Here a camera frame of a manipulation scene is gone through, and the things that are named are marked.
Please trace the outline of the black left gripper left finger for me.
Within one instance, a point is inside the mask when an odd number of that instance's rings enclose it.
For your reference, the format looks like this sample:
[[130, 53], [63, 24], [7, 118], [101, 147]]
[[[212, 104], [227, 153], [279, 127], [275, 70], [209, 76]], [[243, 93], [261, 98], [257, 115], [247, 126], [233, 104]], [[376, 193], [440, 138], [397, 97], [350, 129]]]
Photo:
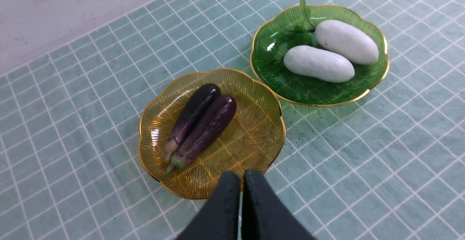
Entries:
[[241, 181], [236, 173], [223, 172], [207, 202], [176, 239], [237, 239], [240, 185]]

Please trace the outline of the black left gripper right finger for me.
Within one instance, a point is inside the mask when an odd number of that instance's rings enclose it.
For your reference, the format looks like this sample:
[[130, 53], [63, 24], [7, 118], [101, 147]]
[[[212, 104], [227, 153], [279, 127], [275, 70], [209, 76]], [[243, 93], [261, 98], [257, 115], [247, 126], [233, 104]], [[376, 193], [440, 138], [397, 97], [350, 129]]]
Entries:
[[243, 240], [315, 240], [258, 170], [244, 173], [241, 237]]

